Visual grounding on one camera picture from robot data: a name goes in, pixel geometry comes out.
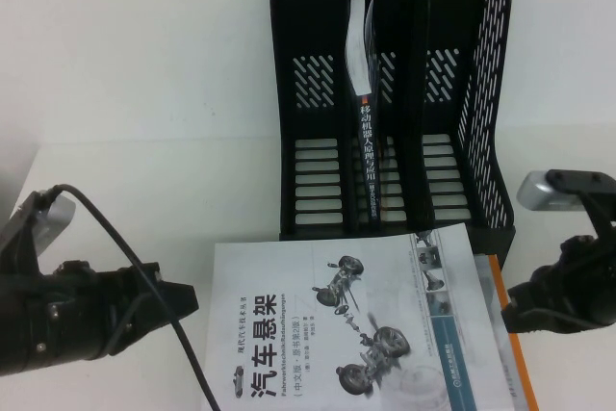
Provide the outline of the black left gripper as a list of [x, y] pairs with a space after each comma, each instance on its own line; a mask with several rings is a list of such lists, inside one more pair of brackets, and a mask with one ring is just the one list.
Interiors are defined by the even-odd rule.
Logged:
[[[48, 300], [51, 361], [72, 363], [115, 356], [164, 326], [164, 312], [133, 268], [96, 272], [69, 261], [52, 273]], [[177, 320], [199, 309], [193, 286], [163, 281], [161, 294]]]

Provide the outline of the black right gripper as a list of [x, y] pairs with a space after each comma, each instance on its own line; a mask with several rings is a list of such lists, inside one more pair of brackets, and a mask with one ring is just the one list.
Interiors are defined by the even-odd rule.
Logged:
[[[596, 237], [574, 236], [560, 251], [556, 263], [507, 291], [512, 306], [500, 313], [509, 333], [570, 333], [615, 323], [615, 226]], [[539, 308], [539, 313], [516, 308]]]

